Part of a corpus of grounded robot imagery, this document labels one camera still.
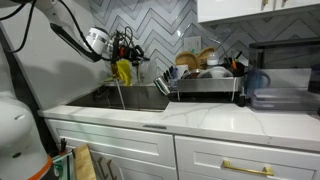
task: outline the white upper cabinet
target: white upper cabinet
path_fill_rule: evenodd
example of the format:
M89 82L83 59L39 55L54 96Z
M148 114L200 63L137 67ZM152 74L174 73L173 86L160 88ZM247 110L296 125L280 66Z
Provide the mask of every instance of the white upper cabinet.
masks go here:
M198 0L198 22L270 12L274 3L275 0Z
M277 0L276 10L320 4L320 0Z

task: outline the stainless steel sink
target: stainless steel sink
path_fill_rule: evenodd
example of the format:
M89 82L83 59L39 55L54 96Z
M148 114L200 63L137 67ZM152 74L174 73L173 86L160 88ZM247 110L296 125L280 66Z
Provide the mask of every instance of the stainless steel sink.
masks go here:
M155 86L120 86L123 104L116 86L102 86L67 104L70 106L162 112L169 104Z

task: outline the dish rack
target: dish rack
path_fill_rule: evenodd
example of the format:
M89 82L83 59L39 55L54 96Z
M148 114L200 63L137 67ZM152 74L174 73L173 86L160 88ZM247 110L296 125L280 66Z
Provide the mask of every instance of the dish rack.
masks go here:
M187 95L208 99L216 95L217 97L229 98L229 102L235 102L239 106L245 105L244 93L245 77L226 78L203 78L203 79L179 79L171 82L170 101L186 102L183 98ZM191 98L189 102L199 102L197 98Z

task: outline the herringbone tile backsplash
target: herringbone tile backsplash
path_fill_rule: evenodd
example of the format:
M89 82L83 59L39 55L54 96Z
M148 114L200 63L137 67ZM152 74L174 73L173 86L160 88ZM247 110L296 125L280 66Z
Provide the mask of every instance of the herringbone tile backsplash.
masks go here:
M250 43L320 36L320 10L211 26L197 23L196 0L90 0L96 26L108 32L133 29L135 44L167 70L183 51L183 38L202 36L202 48L222 48L208 40L221 41L230 50L243 51L248 59Z

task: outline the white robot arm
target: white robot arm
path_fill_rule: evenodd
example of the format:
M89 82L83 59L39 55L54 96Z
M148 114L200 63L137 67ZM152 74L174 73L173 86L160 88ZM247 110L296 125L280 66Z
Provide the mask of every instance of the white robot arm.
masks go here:
M52 30L84 59L96 62L110 45L109 35L91 28L81 41L74 36L73 24L82 33L71 10L62 0L0 0L0 8L33 3L48 18ZM29 108L14 94L10 70L0 44L0 180L41 179L51 166Z

